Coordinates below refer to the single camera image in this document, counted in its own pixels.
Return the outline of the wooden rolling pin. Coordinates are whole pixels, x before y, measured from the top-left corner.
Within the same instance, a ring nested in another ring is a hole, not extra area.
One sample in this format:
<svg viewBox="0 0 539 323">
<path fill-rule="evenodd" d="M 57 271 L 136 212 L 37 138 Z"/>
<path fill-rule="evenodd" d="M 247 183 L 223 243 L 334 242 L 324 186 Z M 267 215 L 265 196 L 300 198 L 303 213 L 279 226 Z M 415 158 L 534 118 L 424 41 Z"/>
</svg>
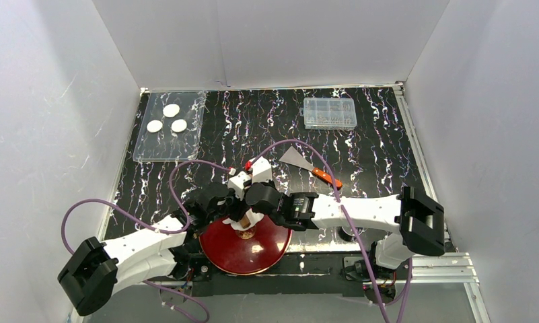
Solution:
<svg viewBox="0 0 539 323">
<path fill-rule="evenodd" d="M 244 214 L 243 217 L 238 221 L 242 229 L 248 229 L 251 226 L 251 221 L 247 214 Z"/>
</svg>

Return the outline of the white dough piece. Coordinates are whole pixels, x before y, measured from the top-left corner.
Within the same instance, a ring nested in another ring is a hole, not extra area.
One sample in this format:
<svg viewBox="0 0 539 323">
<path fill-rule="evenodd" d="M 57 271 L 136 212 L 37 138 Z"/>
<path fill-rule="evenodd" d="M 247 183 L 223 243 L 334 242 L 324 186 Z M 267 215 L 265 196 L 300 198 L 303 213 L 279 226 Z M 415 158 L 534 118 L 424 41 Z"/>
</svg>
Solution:
<svg viewBox="0 0 539 323">
<path fill-rule="evenodd" d="M 246 231 L 253 228 L 258 222 L 262 221 L 264 215 L 262 213 L 253 213 L 247 211 L 239 221 L 234 221 L 230 218 L 224 219 L 222 224 L 229 225 L 236 231 Z"/>
</svg>

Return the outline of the scraper knife orange handle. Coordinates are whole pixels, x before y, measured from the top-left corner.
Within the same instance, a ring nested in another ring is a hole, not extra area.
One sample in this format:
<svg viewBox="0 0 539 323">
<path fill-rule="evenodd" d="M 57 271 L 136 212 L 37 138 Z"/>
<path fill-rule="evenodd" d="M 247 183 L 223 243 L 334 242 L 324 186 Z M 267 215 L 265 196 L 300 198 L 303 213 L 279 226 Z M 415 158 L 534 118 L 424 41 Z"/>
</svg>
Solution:
<svg viewBox="0 0 539 323">
<path fill-rule="evenodd" d="M 324 170 L 321 170 L 320 168 L 314 167 L 294 147 L 288 148 L 288 150 L 281 156 L 279 161 L 290 166 L 296 166 L 298 168 L 307 170 L 315 177 L 319 178 L 321 181 L 337 188 L 338 190 L 343 187 L 343 184 L 340 180 L 333 180 L 332 176 L 329 173 L 325 172 Z"/>
</svg>

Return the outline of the metal ring cutter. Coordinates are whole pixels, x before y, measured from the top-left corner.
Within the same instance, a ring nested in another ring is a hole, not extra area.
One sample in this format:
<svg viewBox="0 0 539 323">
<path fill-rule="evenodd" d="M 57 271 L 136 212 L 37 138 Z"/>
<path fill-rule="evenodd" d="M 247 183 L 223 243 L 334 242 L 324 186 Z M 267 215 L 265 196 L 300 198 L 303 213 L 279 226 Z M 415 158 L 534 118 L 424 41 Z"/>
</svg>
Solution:
<svg viewBox="0 0 539 323">
<path fill-rule="evenodd" d="M 350 227 L 338 227 L 337 234 L 339 238 L 344 242 L 356 242 L 357 236 L 360 236 L 364 229 L 362 227 L 357 227 L 356 232 L 354 232 Z"/>
</svg>

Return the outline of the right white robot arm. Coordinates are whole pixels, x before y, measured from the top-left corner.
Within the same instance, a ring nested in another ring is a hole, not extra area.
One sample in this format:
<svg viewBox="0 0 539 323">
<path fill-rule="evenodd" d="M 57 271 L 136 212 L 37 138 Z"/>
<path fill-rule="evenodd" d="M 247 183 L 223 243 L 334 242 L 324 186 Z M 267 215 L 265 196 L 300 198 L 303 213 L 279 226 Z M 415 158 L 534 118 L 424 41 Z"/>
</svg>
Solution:
<svg viewBox="0 0 539 323">
<path fill-rule="evenodd" d="M 337 199 L 315 192 L 286 195 L 268 184 L 255 183 L 246 191 L 244 202 L 253 212 L 293 231 L 329 227 L 384 230 L 388 236 L 371 247 L 370 262 L 377 267 L 394 270 L 415 254 L 445 254 L 444 208 L 413 187 L 375 199 Z"/>
</svg>

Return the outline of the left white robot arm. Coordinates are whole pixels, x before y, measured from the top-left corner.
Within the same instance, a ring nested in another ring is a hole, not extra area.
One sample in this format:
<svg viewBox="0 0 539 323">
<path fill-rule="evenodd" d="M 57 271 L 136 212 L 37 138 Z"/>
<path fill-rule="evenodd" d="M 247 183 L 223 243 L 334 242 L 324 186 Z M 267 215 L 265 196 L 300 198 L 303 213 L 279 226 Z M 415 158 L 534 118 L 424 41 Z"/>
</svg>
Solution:
<svg viewBox="0 0 539 323">
<path fill-rule="evenodd" d="M 190 257 L 214 222 L 242 216 L 246 187 L 213 182 L 187 200 L 173 215 L 121 238 L 88 238 L 76 248 L 57 276 L 79 316 L 102 308 L 119 291 L 155 277 L 189 278 Z"/>
</svg>

